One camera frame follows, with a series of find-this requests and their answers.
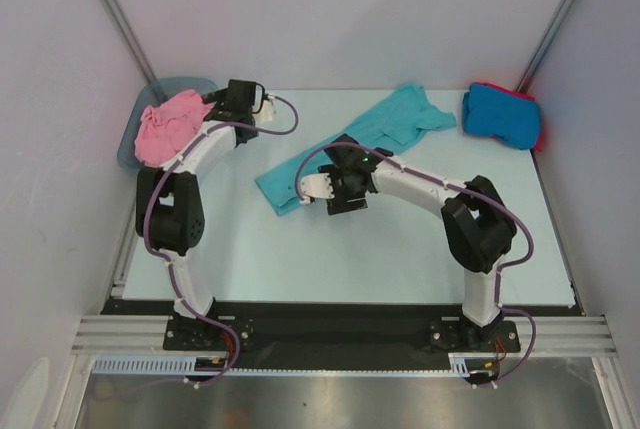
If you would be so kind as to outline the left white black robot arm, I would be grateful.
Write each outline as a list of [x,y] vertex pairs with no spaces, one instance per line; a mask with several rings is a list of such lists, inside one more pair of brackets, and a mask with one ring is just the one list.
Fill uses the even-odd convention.
[[200,182],[222,157],[259,134],[269,96],[263,84],[232,79],[201,94],[184,90],[159,107],[147,107],[134,141],[142,162],[136,180],[135,229],[147,252],[161,261],[173,291],[173,313],[190,319],[186,336],[214,346],[220,323],[196,248],[206,229]]

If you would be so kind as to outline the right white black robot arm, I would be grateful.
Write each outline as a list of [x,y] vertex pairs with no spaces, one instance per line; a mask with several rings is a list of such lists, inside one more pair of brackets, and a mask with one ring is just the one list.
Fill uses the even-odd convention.
[[318,168],[319,188],[309,188],[309,177],[300,188],[310,199],[326,200],[329,214],[364,209],[367,194],[382,194],[441,219],[449,251],[464,269],[462,340],[473,350],[486,349],[497,338],[495,323],[501,317],[495,301],[498,263],[517,233],[492,182],[477,176],[455,189],[434,175],[420,176],[386,149],[362,148],[346,134],[324,152],[330,163]]

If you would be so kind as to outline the teal t shirt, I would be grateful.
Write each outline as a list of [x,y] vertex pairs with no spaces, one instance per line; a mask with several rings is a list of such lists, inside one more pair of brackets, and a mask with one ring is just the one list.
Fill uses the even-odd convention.
[[305,158],[339,136],[346,134],[360,145],[402,154],[427,133],[453,129],[456,125],[452,113],[441,111],[428,100],[423,86],[404,84],[337,133],[258,176],[255,183],[275,214],[284,216],[301,207],[294,185],[295,175],[310,175],[317,167],[330,162],[323,152],[318,152],[310,161]]

